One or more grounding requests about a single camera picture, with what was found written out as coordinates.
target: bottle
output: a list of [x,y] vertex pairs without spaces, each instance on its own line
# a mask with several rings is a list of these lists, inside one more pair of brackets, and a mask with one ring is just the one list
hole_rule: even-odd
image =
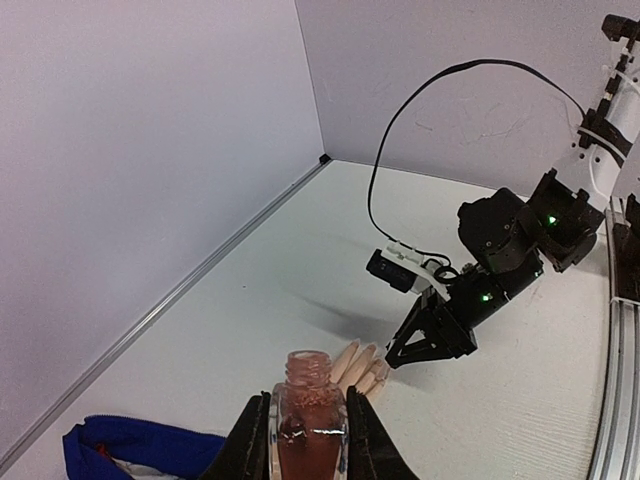
[[331,359],[292,352],[287,378],[273,389],[269,411],[272,480],[342,480],[347,472],[347,407],[329,380]]

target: metal strip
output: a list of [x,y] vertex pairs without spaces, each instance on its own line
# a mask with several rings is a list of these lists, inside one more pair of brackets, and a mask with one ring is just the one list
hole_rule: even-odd
[[640,312],[617,296],[613,225],[625,223],[625,205],[612,199],[607,211],[611,305],[609,353],[590,480],[637,480],[640,474]]
[[226,257],[235,247],[247,238],[267,218],[275,213],[291,197],[318,175],[327,165],[318,164],[307,172],[300,180],[287,188],[273,202],[261,210],[245,226],[238,230],[229,240],[185,277],[167,296],[122,336],[107,352],[102,355],[82,376],[53,404],[36,422],[20,437],[13,447],[0,459],[0,477],[22,456],[27,449],[42,435],[47,428],[71,405],[109,366],[115,362],[133,343],[151,327],[173,304],[175,304],[191,287]]

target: white fabric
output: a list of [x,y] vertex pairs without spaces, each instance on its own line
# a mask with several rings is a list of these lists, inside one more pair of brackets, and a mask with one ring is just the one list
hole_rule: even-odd
[[159,472],[155,468],[146,465],[136,465],[135,463],[125,462],[124,460],[113,459],[113,461],[122,470],[127,472],[134,480],[183,480],[175,475],[167,475]]

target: blue cloth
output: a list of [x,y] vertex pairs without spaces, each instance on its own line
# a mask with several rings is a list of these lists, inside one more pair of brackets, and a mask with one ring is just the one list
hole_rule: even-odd
[[131,480],[108,457],[197,480],[213,462],[224,437],[133,418],[87,417],[62,438],[70,480]]

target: black cable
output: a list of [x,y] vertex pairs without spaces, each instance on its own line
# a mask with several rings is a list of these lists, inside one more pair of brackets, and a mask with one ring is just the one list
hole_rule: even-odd
[[[571,100],[574,103],[574,105],[576,107],[578,107],[578,110],[580,110],[580,113],[582,114],[582,116],[583,117],[585,116],[584,110],[582,109],[580,104],[571,95],[569,95],[567,92],[565,92],[562,88],[560,88],[554,82],[549,80],[543,74],[538,72],[536,69],[530,67],[529,65],[525,65],[524,63],[516,62],[514,60],[500,60],[500,59],[494,59],[494,58],[481,58],[481,59],[478,59],[478,60],[472,60],[470,62],[464,62],[464,63],[460,63],[460,64],[457,64],[457,65],[452,65],[451,67],[445,68],[440,73],[434,75],[429,80],[427,80],[425,83],[423,83],[415,92],[413,92],[411,94],[411,96],[398,109],[398,111],[395,113],[395,115],[391,118],[391,121],[389,122],[389,125],[387,125],[387,129],[385,130],[384,135],[382,136],[382,140],[380,141],[380,147],[378,148],[378,154],[376,156],[376,161],[373,164],[373,172],[371,172],[371,180],[369,181],[369,192],[367,194],[367,210],[369,211],[369,219],[371,220],[371,223],[373,224],[373,226],[376,227],[376,229],[380,233],[382,233],[385,237],[387,237],[387,239],[389,239],[390,241],[398,242],[398,243],[400,243],[401,245],[403,245],[403,246],[405,246],[407,248],[413,248],[410,245],[407,245],[407,244],[401,242],[400,240],[392,237],[387,232],[385,232],[376,223],[376,221],[374,220],[373,212],[371,210],[371,199],[373,197],[373,186],[375,184],[376,176],[378,174],[378,167],[380,166],[380,158],[382,157],[382,150],[384,148],[384,144],[387,141],[387,137],[389,136],[389,132],[391,131],[391,127],[393,126],[395,121],[398,119],[400,114],[404,111],[404,109],[407,108],[407,106],[418,95],[420,95],[420,93],[422,93],[422,91],[424,91],[429,85],[431,85],[432,83],[436,82],[437,80],[440,80],[441,78],[444,78],[444,77],[446,77],[448,75],[452,75],[454,73],[459,73],[459,72],[464,72],[465,70],[469,70],[471,68],[478,67],[480,65],[505,65],[505,66],[508,66],[508,67],[515,67],[515,68],[519,68],[521,70],[524,70],[525,72],[530,73],[531,75],[539,78],[543,82],[551,85],[553,88],[555,88],[556,90],[558,90],[559,92],[564,94],[569,100]],[[425,255],[425,256],[428,256],[428,257],[434,257],[434,258],[441,258],[442,260],[447,262],[447,264],[448,264],[447,266],[449,266],[449,267],[451,266],[451,259],[449,259],[449,257],[447,255],[443,254],[443,253],[433,253],[433,252],[426,252],[426,251],[418,250],[418,249],[415,249],[415,248],[413,248],[413,249],[416,252],[420,253],[421,255]]]

